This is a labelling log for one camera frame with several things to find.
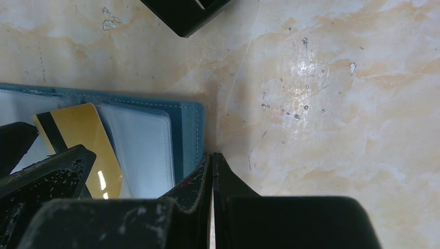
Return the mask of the black card box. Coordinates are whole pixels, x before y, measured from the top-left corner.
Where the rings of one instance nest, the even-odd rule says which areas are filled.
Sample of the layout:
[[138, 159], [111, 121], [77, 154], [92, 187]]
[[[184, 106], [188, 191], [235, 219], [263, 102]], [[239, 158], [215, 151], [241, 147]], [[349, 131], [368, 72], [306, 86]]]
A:
[[219, 15], [230, 0], [141, 0], [176, 35], [190, 37]]

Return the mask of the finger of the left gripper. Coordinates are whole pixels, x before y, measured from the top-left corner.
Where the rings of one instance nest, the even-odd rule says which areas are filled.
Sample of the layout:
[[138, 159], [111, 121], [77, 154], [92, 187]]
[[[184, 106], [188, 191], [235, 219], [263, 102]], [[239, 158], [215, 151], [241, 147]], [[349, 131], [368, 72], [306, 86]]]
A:
[[13, 171], [38, 135], [37, 128], [25, 122], [1, 126], [1, 178]]

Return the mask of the blue card holder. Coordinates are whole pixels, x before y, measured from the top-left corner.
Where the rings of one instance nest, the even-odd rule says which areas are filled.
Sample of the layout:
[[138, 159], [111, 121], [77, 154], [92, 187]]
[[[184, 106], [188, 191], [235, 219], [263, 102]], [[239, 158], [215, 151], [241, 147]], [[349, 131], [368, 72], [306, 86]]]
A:
[[[36, 127], [33, 115], [87, 103], [96, 107], [119, 162], [123, 177], [119, 198], [158, 198], [199, 163], [204, 108], [196, 102], [1, 84], [1, 124], [19, 121]], [[49, 155], [39, 133], [13, 172]]]

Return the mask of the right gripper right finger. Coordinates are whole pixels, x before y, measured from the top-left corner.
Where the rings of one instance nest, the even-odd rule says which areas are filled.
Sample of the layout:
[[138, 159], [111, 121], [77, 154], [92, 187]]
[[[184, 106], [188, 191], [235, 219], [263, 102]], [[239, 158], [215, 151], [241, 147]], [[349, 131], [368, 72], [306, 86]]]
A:
[[215, 153], [217, 248], [380, 248], [370, 219], [344, 196], [261, 196]]

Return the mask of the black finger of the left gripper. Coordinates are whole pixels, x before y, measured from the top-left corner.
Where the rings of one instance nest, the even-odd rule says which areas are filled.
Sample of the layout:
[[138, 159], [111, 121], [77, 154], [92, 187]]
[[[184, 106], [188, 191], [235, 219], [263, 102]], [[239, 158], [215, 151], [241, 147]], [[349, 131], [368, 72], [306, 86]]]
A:
[[33, 216], [53, 199], [78, 199], [96, 160], [82, 145], [1, 180], [1, 248], [16, 248]]

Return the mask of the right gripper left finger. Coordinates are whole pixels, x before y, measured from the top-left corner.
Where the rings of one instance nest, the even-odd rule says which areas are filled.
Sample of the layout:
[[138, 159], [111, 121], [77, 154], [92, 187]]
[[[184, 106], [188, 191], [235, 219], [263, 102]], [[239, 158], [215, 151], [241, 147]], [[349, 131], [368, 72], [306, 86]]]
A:
[[55, 199], [19, 248], [208, 248], [212, 157], [157, 199]]

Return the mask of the gold card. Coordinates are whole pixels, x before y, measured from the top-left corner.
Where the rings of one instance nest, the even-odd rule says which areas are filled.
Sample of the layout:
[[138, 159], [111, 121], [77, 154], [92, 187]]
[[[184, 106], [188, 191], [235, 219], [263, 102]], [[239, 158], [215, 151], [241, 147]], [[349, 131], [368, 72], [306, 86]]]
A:
[[80, 104], [32, 116], [51, 154], [82, 145], [96, 154], [86, 180], [94, 199], [117, 199], [121, 193], [122, 172], [96, 107]]

